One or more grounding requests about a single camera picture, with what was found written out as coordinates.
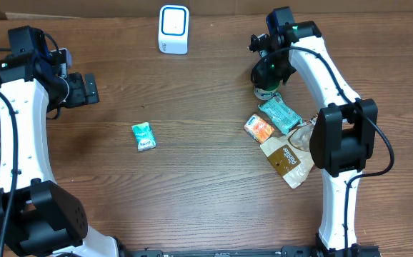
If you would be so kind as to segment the light teal wipes pack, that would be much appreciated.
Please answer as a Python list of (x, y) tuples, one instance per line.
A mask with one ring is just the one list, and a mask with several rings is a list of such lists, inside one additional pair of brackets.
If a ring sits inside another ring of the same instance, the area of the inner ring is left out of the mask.
[(296, 125), (302, 123), (301, 116), (283, 102), (279, 93), (276, 93), (265, 103), (258, 105), (258, 108), (270, 118), (272, 123), (284, 135), (287, 135)]

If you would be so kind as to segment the clear snack bag brown label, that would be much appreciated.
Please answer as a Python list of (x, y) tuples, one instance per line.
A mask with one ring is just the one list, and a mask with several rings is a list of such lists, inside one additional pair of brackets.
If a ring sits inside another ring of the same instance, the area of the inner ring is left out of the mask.
[(261, 150), (277, 173), (291, 188), (300, 186), (314, 166), (309, 150), (318, 115), (295, 126), (286, 136), (271, 137)]

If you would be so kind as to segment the orange tissue packet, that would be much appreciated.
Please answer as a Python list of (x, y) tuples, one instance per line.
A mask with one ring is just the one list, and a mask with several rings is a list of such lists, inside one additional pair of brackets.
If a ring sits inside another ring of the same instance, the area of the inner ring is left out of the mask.
[(251, 115), (244, 130), (259, 143), (264, 143), (274, 133), (274, 128), (256, 114)]

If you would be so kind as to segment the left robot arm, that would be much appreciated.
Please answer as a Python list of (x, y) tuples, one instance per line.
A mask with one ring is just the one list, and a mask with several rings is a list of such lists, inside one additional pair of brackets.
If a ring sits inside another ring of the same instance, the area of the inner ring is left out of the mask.
[(22, 26), (8, 32), (0, 60), (0, 249), (18, 256), (124, 256), (119, 240), (92, 228), (81, 201), (51, 170), (46, 121), (50, 111), (99, 102), (92, 74), (69, 73), (67, 49)]

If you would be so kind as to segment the green lid jar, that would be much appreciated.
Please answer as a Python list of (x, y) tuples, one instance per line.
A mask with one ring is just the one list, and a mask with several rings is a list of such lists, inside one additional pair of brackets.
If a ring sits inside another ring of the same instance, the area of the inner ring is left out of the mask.
[(253, 92), (254, 92), (254, 95), (258, 99), (260, 99), (262, 101), (266, 101), (266, 100), (269, 100), (271, 97), (276, 95), (278, 88), (279, 88), (278, 86), (272, 86), (272, 87), (267, 88), (267, 89), (261, 89), (261, 88), (258, 88), (258, 87), (254, 87)]

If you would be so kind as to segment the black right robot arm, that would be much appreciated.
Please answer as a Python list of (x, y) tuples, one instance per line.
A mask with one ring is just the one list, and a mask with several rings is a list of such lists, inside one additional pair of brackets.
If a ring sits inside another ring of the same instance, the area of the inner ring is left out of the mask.
[(363, 100), (342, 78), (313, 21), (297, 22), (288, 6), (266, 17), (268, 33), (253, 35), (248, 49), (260, 60), (251, 72), (257, 96), (271, 94), (297, 72), (319, 109), (309, 140), (322, 172), (323, 215), (312, 256), (378, 256), (354, 232), (359, 177), (374, 148), (377, 105)]

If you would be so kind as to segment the teal tissue packet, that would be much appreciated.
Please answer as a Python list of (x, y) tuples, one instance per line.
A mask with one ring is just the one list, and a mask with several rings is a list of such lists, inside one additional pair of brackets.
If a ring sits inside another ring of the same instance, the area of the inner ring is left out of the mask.
[(156, 147), (156, 139), (149, 122), (133, 125), (131, 129), (136, 139), (138, 152)]

